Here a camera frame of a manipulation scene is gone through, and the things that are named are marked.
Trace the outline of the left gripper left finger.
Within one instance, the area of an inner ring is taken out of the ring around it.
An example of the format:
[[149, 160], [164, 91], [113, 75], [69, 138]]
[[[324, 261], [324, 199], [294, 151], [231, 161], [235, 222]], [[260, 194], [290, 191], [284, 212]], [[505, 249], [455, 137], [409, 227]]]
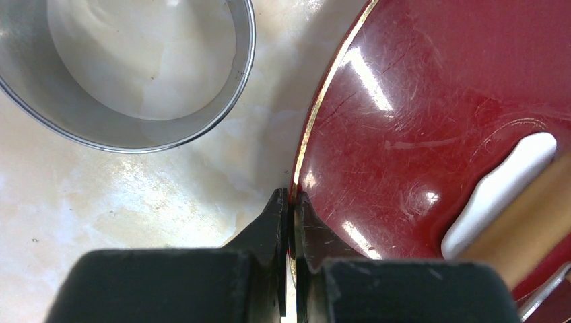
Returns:
[[95, 250], [70, 270], [48, 322], [279, 322], [288, 193], [220, 248]]

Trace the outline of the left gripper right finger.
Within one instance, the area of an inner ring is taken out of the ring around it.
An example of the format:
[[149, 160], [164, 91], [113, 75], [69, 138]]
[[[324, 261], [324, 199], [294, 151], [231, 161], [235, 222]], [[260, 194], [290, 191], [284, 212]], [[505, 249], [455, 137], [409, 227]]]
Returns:
[[499, 275], [473, 262], [362, 256], [297, 196], [299, 322], [518, 322]]

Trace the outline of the round red tray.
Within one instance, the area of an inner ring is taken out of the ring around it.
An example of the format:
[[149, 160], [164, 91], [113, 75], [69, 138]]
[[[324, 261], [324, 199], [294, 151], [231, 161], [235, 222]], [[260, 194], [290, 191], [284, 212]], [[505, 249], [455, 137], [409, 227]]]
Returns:
[[[295, 267], [301, 192], [366, 258], [473, 262], [443, 258], [445, 233], [477, 183], [540, 132], [557, 141], [548, 166], [570, 154], [569, 1], [369, 1], [300, 139]], [[510, 292], [517, 308], [567, 262], [570, 235]], [[524, 322], [569, 321], [570, 276]]]

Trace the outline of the metal ring cutter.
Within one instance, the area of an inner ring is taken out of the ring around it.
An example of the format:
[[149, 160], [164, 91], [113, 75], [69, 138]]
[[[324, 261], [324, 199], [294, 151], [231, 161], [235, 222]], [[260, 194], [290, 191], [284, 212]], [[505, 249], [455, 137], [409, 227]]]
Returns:
[[228, 115], [255, 44], [251, 1], [2, 1], [1, 89], [77, 143], [164, 151]]

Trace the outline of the wooden roller tool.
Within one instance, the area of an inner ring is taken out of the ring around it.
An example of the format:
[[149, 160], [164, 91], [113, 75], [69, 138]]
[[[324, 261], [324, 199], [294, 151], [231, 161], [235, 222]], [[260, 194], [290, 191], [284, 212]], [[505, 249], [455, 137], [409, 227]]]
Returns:
[[521, 309], [510, 292], [518, 287], [570, 235], [570, 154], [550, 164], [460, 254], [490, 266], [495, 287], [479, 304], [485, 322], [524, 322], [562, 281], [570, 263], [559, 267], [530, 294]]

